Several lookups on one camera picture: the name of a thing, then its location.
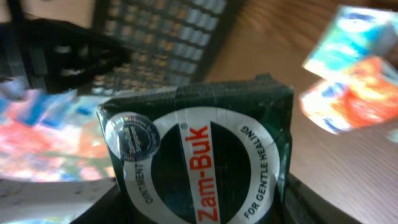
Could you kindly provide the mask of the teal tissue pack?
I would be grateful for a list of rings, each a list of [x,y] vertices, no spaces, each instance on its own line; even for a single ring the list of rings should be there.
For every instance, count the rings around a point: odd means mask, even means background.
[[[387,55],[397,43],[396,25],[394,11],[342,5],[302,67],[335,80],[370,55]]]

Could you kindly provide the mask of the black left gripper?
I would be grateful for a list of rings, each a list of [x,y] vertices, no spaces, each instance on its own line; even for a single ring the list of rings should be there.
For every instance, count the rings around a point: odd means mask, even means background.
[[[1,78],[61,93],[128,63],[131,51],[106,35],[67,21],[1,24]]]

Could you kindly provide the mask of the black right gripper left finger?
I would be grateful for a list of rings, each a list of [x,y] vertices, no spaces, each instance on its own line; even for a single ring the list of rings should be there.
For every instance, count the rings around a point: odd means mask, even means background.
[[[131,219],[119,187],[115,185],[70,224],[129,224]]]

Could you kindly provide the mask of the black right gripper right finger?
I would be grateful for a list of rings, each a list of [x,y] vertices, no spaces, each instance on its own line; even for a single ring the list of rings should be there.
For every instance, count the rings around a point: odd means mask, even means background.
[[[360,224],[292,174],[287,179],[284,207],[288,224]]]

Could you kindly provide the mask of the grey plastic mesh basket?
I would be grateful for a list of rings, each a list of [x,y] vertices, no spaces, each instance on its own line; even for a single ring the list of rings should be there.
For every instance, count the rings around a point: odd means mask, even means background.
[[[83,94],[111,96],[200,82],[210,71],[243,1],[96,1],[92,28],[131,49],[129,61],[96,75]]]

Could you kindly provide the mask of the orange snack packet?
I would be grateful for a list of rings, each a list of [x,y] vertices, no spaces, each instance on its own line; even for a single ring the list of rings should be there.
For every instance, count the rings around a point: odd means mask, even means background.
[[[300,95],[300,107],[316,125],[333,134],[397,118],[397,68],[368,57],[334,80],[321,80]]]

